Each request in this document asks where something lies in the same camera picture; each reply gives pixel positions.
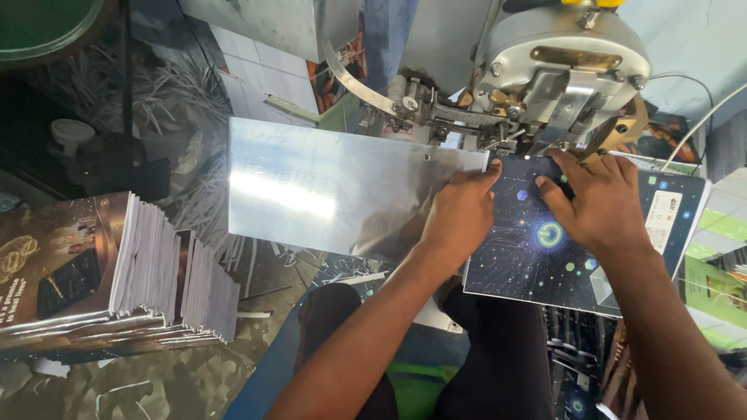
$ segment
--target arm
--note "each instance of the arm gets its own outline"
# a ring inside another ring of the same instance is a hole
[[[412,320],[480,245],[493,224],[495,159],[477,177],[457,174],[436,195],[423,237],[387,283],[296,373],[267,419],[353,419],[384,374]]]
[[[569,201],[550,179],[536,182],[560,225],[600,262],[620,305],[643,400],[652,419],[743,419],[747,393],[692,321],[651,246],[638,198],[638,170],[605,155],[587,168],[548,152],[568,177]]]

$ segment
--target left hand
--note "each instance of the left hand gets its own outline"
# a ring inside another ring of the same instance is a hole
[[[488,170],[477,176],[457,173],[436,194],[423,236],[418,245],[437,258],[446,259],[455,271],[480,246],[493,226],[493,196],[490,187],[503,169],[493,159]]]

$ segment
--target hand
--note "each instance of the hand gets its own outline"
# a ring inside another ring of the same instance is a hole
[[[638,168],[607,154],[582,168],[576,158],[558,149],[548,155],[560,166],[576,197],[569,201],[546,176],[536,179],[539,193],[560,226],[597,259],[630,251],[654,251],[638,198]]]
[[[452,272],[480,246],[493,226],[495,193],[490,187],[502,169],[500,160],[493,159],[488,170],[480,175],[457,173],[433,200],[418,245],[428,252],[435,251],[450,266],[456,265]]]

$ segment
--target qr code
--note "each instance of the qr code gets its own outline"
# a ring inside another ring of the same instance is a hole
[[[648,232],[648,238],[651,239],[651,245],[654,245],[654,249],[663,253],[664,248],[666,248],[666,241],[669,239],[669,229],[646,226],[646,232]]]

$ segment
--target white cable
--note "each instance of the white cable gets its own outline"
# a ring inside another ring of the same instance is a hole
[[[682,140],[680,140],[680,143],[678,143],[677,147],[675,147],[675,149],[672,151],[672,154],[669,156],[669,159],[667,159],[666,163],[664,164],[664,166],[661,167],[661,170],[665,170],[666,167],[668,167],[669,164],[672,163],[672,160],[674,160],[675,156],[677,155],[677,152],[680,151],[680,148],[682,147],[682,145],[685,144],[685,142],[687,141],[688,138],[690,138],[690,136],[692,136],[693,134],[695,134],[695,131],[697,129],[699,129],[700,126],[703,125],[703,123],[705,123],[706,121],[708,121],[708,117],[710,117],[711,114],[713,114],[714,112],[716,112],[716,110],[719,109],[719,107],[721,107],[721,105],[724,105],[726,103],[726,101],[728,101],[729,99],[731,99],[732,96],[734,96],[737,93],[741,92],[742,89],[744,89],[745,87],[747,87],[747,83],[743,84],[739,89],[737,89],[734,92],[732,92],[729,96],[726,96],[724,99],[721,100],[721,102],[717,103],[716,106],[714,106],[710,111],[708,111],[708,113],[705,114],[705,117],[703,117],[702,120],[698,121],[698,123],[695,124],[690,129],[690,131],[687,132],[687,134],[684,137],[682,137]]]

